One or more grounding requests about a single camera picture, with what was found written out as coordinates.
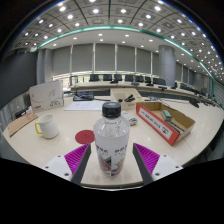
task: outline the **bottle label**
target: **bottle label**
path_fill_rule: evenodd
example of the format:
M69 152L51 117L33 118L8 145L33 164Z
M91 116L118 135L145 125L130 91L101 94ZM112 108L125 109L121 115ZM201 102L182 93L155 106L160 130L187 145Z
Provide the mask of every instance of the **bottle label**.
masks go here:
M97 156L101 170L115 176L122 170L126 155L129 131L121 137L108 138L94 133Z

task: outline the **cardboard box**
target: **cardboard box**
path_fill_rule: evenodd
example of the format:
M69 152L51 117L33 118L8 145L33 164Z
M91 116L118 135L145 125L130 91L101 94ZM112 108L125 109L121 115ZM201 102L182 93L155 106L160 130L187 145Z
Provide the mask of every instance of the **cardboard box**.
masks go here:
M167 124L162 117L162 110L169 111L172 116L171 121L184 129L180 133ZM160 102L141 102L136 105L136 113L147 124L149 124L159 135L170 145L180 141L194 127L195 121L183 113L173 108L167 107Z
M111 101L118 102L119 99L126 99L130 95L133 95L135 100L132 102L122 102L121 104L121 110L129 110L129 109L135 109L136 108L136 103L137 102L144 102L143 98L141 95L138 93L138 91L134 88L120 88L120 89L111 89L110 90L110 95L112 97Z
M29 93L34 113L64 106L62 80L32 86Z

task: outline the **document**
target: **document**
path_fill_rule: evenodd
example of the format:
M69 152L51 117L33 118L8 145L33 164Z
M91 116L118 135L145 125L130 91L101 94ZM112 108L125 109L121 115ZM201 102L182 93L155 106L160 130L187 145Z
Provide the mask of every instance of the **document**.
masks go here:
M64 110L102 110L104 101L75 101Z

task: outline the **table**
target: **table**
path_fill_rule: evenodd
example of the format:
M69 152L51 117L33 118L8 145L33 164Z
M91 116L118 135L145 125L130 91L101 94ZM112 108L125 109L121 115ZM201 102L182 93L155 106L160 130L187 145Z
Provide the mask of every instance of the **table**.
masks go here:
M101 98L110 99L110 96L101 96ZM42 168L56 155L65 155L80 147L81 145L75 141L76 133L81 130L92 130L95 121L102 117L101 111L64 111L64 108L73 102L72 97L65 98L64 101L64 107L37 113L38 116L48 113L55 116L60 133L54 139L47 140L36 134L34 127L36 120L27 124L11 138L9 138L7 128L3 132L4 137L14 150L36 167ZM131 126L123 170L115 177L108 177L103 174L99 168L95 142L93 142L91 144L92 153L81 185L105 188L133 187L142 184L142 177L132 153L133 143L143 145L158 154L167 154L180 165L184 165L205 149L224 119L223 110L211 105L205 106L201 103L200 107L196 108L187 101L164 99L164 102L196 121L191 133L170 146L137 116L135 109L128 110L131 115L138 119L138 124Z

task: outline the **white paper sign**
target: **white paper sign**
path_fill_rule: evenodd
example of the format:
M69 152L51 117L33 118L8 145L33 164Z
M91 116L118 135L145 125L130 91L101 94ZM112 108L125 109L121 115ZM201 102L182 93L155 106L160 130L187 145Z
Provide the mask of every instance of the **white paper sign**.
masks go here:
M165 138L167 138L168 140L170 139L170 136L173 134L173 132L168 129L163 123L161 123L143 108L140 108L139 114L144 117L153 127L155 127Z

